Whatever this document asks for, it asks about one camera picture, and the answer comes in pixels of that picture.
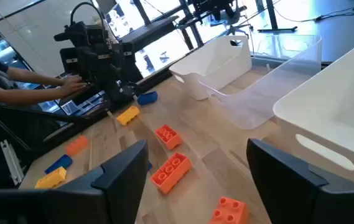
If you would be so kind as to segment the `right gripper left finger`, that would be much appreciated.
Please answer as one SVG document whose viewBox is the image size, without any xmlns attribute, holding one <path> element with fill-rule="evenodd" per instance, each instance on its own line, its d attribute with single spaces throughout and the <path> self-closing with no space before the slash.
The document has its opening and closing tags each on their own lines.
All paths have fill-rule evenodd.
<svg viewBox="0 0 354 224">
<path fill-rule="evenodd" d="M 57 189 L 1 189 L 0 224 L 134 224 L 148 162 L 138 140 Z"/>
</svg>

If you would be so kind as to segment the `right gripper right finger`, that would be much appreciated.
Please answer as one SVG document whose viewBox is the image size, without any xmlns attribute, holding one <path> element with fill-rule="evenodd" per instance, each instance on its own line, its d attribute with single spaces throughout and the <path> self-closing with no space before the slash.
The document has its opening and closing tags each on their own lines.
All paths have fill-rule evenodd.
<svg viewBox="0 0 354 224">
<path fill-rule="evenodd" d="M 354 224 L 354 182 L 259 139 L 246 157 L 272 224 Z"/>
</svg>

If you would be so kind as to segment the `yellow toy brick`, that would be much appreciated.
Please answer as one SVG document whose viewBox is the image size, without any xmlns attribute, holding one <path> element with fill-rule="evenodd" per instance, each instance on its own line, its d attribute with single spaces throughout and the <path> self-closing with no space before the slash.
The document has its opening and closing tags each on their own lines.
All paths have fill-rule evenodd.
<svg viewBox="0 0 354 224">
<path fill-rule="evenodd" d="M 128 122 L 132 121 L 138 114 L 140 110 L 137 106 L 129 107 L 125 112 L 121 113 L 117 120 L 123 125 L 127 125 Z"/>
<path fill-rule="evenodd" d="M 52 171 L 43 178 L 39 179 L 35 185 L 36 189 L 50 189 L 66 179 L 67 171 L 63 167 Z"/>
</svg>

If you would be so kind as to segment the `red toy brick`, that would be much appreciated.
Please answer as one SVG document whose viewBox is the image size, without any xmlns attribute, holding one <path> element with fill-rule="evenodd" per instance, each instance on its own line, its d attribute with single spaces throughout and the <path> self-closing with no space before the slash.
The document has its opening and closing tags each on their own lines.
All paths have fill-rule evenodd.
<svg viewBox="0 0 354 224">
<path fill-rule="evenodd" d="M 248 206 L 238 200 L 221 197 L 208 224 L 247 224 Z"/>
<path fill-rule="evenodd" d="M 82 149 L 87 147 L 87 145 L 88 139 L 85 136 L 80 135 L 66 146 L 65 152 L 68 156 L 73 157 L 78 154 Z"/>
<path fill-rule="evenodd" d="M 166 124 L 158 128 L 155 131 L 155 134 L 168 150 L 173 150 L 176 146 L 182 143 L 179 134 Z"/>
<path fill-rule="evenodd" d="M 163 194 L 168 194 L 191 168 L 191 160 L 176 152 L 151 176 L 151 181 Z"/>
</svg>

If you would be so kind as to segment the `person's hand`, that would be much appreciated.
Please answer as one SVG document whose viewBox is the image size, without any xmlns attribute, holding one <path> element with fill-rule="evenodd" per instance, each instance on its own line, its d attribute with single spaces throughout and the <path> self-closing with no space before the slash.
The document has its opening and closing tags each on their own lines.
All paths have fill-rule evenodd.
<svg viewBox="0 0 354 224">
<path fill-rule="evenodd" d="M 74 84 L 84 84 L 83 79 L 79 75 L 69 75 L 63 80 L 63 85 L 74 85 Z"/>
<path fill-rule="evenodd" d="M 59 97 L 64 98 L 66 96 L 74 94 L 75 92 L 80 91 L 86 86 L 86 83 L 66 83 L 60 88 Z"/>
</svg>

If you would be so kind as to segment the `dark grey desk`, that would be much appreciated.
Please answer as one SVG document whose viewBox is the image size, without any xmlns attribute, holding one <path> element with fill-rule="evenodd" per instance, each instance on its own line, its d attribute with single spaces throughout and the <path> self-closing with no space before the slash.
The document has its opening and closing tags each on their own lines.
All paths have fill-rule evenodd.
<svg viewBox="0 0 354 224">
<path fill-rule="evenodd" d="M 140 51 L 149 44 L 173 32 L 175 30 L 174 21 L 178 18 L 178 16 L 171 16 L 142 26 L 121 37 L 119 42 L 130 43 L 133 45 L 135 52 Z"/>
</svg>

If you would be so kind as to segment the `clear plastic bin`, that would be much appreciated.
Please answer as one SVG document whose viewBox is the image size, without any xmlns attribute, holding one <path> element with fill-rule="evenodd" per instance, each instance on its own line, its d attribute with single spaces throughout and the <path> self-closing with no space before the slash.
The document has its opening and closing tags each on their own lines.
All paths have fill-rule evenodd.
<svg viewBox="0 0 354 224">
<path fill-rule="evenodd" d="M 239 60 L 238 68 L 222 70 L 237 75 L 224 87 L 213 78 L 201 84 L 220 116 L 240 129 L 254 129 L 273 117 L 279 99 L 320 72 L 321 56 L 318 35 L 269 35 L 249 59 Z"/>
</svg>

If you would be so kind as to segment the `white plastic bin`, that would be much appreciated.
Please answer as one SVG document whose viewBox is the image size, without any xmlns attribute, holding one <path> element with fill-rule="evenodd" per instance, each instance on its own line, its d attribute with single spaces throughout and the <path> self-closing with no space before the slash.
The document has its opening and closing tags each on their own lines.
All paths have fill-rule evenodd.
<svg viewBox="0 0 354 224">
<path fill-rule="evenodd" d="M 354 48 L 273 111 L 294 156 L 354 182 Z"/>
<path fill-rule="evenodd" d="M 229 35 L 209 41 L 169 70 L 192 98 L 204 100 L 206 86 L 220 90 L 251 68 L 247 36 Z"/>
</svg>

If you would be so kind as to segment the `black office chair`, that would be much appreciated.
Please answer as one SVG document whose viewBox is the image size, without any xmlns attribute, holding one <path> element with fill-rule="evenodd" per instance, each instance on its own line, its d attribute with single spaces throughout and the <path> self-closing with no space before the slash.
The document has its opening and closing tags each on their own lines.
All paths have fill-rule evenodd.
<svg viewBox="0 0 354 224">
<path fill-rule="evenodd" d="M 239 7 L 238 0 L 190 0 L 194 7 L 194 18 L 203 24 L 203 20 L 209 18 L 211 26 L 223 25 L 226 31 L 222 32 L 221 36 L 236 35 L 238 32 L 249 37 L 248 33 L 242 30 L 248 27 L 250 31 L 253 26 L 247 22 L 238 25 L 240 19 L 246 15 L 241 12 L 247 10 L 245 5 Z"/>
</svg>

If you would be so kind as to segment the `black desk leg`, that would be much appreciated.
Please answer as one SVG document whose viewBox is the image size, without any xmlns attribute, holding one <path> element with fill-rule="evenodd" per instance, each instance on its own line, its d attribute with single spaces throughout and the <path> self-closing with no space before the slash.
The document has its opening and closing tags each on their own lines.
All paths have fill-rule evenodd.
<svg viewBox="0 0 354 224">
<path fill-rule="evenodd" d="M 291 27 L 291 28 L 279 28 L 277 24 L 277 19 L 275 15 L 275 10 L 274 10 L 274 4 L 273 0 L 265 0 L 266 5 L 264 6 L 263 0 L 255 0 L 258 12 L 261 13 L 265 11 L 266 9 L 268 10 L 268 15 L 269 19 L 271 22 L 271 28 L 270 29 L 258 29 L 258 32 L 261 33 L 270 33 L 270 32 L 295 32 L 297 30 L 297 26 Z"/>
</svg>

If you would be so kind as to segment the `silver aluminium bracket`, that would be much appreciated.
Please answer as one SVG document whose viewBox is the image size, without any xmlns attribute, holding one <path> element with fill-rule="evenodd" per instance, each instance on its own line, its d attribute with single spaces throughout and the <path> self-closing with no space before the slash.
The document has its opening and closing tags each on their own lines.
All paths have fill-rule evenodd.
<svg viewBox="0 0 354 224">
<path fill-rule="evenodd" d="M 24 174 L 16 152 L 12 144 L 8 143 L 7 140 L 1 141 L 0 146 L 11 174 L 12 181 L 14 185 L 18 185 L 23 181 Z"/>
</svg>

